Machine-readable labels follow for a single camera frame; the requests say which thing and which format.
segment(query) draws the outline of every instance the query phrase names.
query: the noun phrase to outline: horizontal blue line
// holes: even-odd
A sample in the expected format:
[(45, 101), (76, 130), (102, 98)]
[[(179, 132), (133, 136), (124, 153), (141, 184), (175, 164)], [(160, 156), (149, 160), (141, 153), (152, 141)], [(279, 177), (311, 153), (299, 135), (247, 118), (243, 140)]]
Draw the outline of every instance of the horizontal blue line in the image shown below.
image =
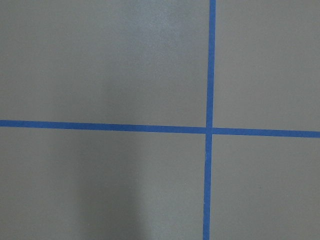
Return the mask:
[(320, 131), (219, 128), (219, 127), (213, 127), (212, 128), (212, 134), (217, 134), (217, 135), (291, 137), (291, 138), (320, 138)]
[(179, 133), (179, 134), (205, 134), (207, 128), (194, 126), (158, 126), (158, 125), (130, 125), (105, 123), (80, 123), (56, 121), (19, 121), (0, 120), (0, 127), (37, 128), (37, 129), (75, 129), (150, 133)]

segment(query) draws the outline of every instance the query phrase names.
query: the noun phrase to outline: gray surface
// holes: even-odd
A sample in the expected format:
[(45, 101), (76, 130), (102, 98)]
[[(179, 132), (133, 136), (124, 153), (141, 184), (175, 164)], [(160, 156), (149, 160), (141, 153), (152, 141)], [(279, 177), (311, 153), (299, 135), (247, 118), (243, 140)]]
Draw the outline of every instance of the gray surface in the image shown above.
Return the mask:
[(320, 236), (320, 139), (213, 137), (212, 240)]
[(218, 0), (216, 127), (320, 130), (320, 1)]
[(0, 136), (0, 239), (202, 239), (203, 135), (2, 127)]
[(208, 0), (1, 0), (0, 119), (204, 126)]

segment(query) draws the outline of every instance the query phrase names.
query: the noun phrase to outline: blue stripe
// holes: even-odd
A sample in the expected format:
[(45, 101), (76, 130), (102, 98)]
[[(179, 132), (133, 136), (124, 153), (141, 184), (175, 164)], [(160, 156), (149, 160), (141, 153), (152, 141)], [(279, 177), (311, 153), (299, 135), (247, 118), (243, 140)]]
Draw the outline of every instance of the blue stripe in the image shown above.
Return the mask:
[(212, 134), (271, 136), (291, 138), (320, 138), (320, 131), (272, 130), (272, 129), (244, 129), (244, 128), (212, 128)]
[(129, 125), (129, 124), (104, 124), (80, 122), (55, 122), (55, 121), (18, 121), (0, 120), (0, 127), (37, 128), (37, 129), (76, 129), (100, 131), (126, 131), (150, 133), (179, 133), (179, 134), (205, 134), (207, 128), (194, 126), (155, 126), (155, 125)]
[[(210, 0), (208, 73), (207, 73), (207, 88), (206, 88), (206, 121), (205, 121), (205, 126), (208, 131), (212, 130), (212, 127), (214, 124), (215, 34), (216, 34), (216, 1)], [(212, 138), (213, 136), (210, 133), (205, 135), (203, 240), (210, 239)]]

